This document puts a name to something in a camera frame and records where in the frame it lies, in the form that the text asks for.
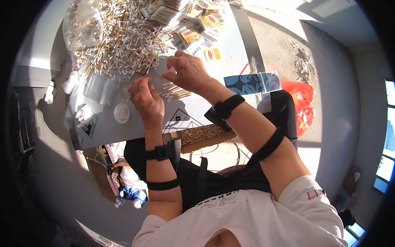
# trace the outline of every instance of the small plastic cup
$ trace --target small plastic cup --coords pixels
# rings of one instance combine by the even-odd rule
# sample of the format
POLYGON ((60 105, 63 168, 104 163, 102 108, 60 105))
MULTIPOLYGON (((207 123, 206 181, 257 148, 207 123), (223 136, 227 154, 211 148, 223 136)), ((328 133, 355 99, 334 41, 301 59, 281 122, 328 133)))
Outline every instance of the small plastic cup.
POLYGON ((121 103, 115 107, 114 118, 118 123, 120 124, 126 123, 127 121, 129 121, 129 117, 130 117, 130 110, 127 105, 121 103))

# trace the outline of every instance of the red plastic bag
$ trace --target red plastic bag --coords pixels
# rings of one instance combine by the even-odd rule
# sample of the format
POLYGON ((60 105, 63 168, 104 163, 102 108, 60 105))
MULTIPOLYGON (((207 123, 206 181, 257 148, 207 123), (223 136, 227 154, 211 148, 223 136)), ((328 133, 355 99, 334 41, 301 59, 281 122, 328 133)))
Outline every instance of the red plastic bag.
POLYGON ((314 89, 309 84, 296 81, 282 81, 280 84, 282 89, 292 96, 295 103, 297 137, 299 138, 313 124, 315 118, 315 110, 311 106, 314 89))

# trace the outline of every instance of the pile of cotton swabs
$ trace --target pile of cotton swabs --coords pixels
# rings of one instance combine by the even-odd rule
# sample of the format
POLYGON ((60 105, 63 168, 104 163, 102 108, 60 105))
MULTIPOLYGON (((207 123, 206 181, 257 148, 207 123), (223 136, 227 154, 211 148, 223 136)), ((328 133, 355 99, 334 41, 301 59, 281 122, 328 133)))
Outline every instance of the pile of cotton swabs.
POLYGON ((135 73, 147 74, 158 66, 158 55, 173 49, 165 42, 171 36, 162 26, 146 19, 139 11, 151 0, 101 0, 100 14, 104 23, 103 41, 98 46, 80 47, 75 53, 78 65, 91 72, 105 73, 112 80, 131 80, 135 73))
POLYGON ((174 85, 171 81, 163 84, 158 94, 167 99, 167 102, 191 96, 191 92, 174 85))

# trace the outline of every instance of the white shirt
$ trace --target white shirt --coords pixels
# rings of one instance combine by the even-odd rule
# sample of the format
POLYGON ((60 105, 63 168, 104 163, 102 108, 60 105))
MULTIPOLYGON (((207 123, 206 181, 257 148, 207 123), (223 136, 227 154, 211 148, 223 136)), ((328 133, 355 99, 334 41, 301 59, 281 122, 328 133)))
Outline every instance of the white shirt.
POLYGON ((278 202, 259 190, 208 198, 166 222, 148 215, 132 247, 204 247, 231 231, 242 247, 347 246, 343 223, 321 187, 305 175, 290 183, 278 202))

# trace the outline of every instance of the clear plastic bag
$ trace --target clear plastic bag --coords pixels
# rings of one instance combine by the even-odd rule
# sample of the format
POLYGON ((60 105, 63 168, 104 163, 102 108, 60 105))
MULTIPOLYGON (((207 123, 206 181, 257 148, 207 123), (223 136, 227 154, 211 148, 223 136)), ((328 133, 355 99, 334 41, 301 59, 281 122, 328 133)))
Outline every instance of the clear plastic bag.
POLYGON ((72 0, 63 19, 62 30, 71 60, 81 68, 84 61, 77 59, 75 53, 78 49, 97 46, 103 40, 104 24, 99 0, 72 0))

